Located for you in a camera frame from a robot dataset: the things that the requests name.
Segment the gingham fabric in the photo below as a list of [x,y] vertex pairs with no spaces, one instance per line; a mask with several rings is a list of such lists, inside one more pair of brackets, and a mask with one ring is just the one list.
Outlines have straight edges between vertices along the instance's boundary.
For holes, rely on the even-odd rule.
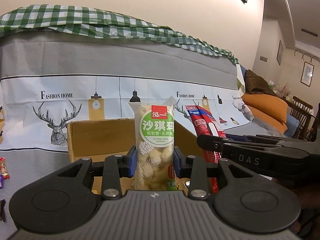
[[57,31],[93,38],[140,39],[175,45],[210,56],[238,59],[229,50],[219,49],[200,39],[143,20],[100,9],[64,5],[30,5],[0,17],[0,37],[21,31]]

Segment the red number 0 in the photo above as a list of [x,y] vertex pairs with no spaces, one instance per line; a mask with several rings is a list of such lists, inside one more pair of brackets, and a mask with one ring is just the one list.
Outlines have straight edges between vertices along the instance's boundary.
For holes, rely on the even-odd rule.
[[168,166],[168,177],[169,177],[169,179],[175,178],[173,164],[170,164]]

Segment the orange pillow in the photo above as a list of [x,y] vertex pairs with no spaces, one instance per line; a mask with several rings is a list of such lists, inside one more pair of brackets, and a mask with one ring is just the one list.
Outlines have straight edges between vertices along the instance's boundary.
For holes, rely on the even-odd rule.
[[287,108],[288,105],[285,101],[275,96],[266,94],[247,94],[242,96],[242,100],[248,106],[271,116],[280,123],[287,122]]
[[261,112],[258,109],[253,108],[252,106],[248,106],[249,109],[251,110],[252,114],[254,117],[258,117],[261,120],[265,121],[266,123],[270,124],[274,128],[276,128],[280,133],[284,133],[288,128],[285,125],[285,123],[280,123],[276,119],[272,118],[271,116]]

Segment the wall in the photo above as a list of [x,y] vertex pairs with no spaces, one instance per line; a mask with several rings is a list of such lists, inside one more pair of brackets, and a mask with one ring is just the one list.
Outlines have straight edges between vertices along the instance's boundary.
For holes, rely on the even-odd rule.
[[231,50],[252,69],[264,0],[0,0],[0,15],[30,4],[99,8],[170,26],[214,46]]
[[[267,82],[279,81],[283,61],[279,65],[276,57],[278,54],[279,41],[285,48],[284,38],[277,20],[263,19],[257,55],[252,71],[262,76]],[[268,58],[267,62],[260,60],[260,56]]]
[[303,101],[311,104],[315,114],[318,111],[318,104],[320,103],[320,67],[319,62],[314,58],[312,64],[315,66],[313,69],[313,76],[310,87],[300,82],[303,71],[304,61],[309,62],[308,56],[301,59],[301,53],[297,52],[294,56],[294,50],[286,49],[282,59],[282,71],[279,78],[279,84],[289,84],[291,88],[291,95],[301,98]]

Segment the blue cushion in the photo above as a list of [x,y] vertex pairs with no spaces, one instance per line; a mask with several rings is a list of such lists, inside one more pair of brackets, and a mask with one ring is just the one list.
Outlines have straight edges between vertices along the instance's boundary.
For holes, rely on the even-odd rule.
[[299,126],[299,121],[295,119],[293,116],[287,114],[286,126],[288,129],[284,134],[292,137]]
[[242,75],[243,75],[243,78],[244,78],[246,69],[245,69],[244,66],[242,66],[242,65],[240,65],[240,67],[241,67],[241,72],[242,72]]

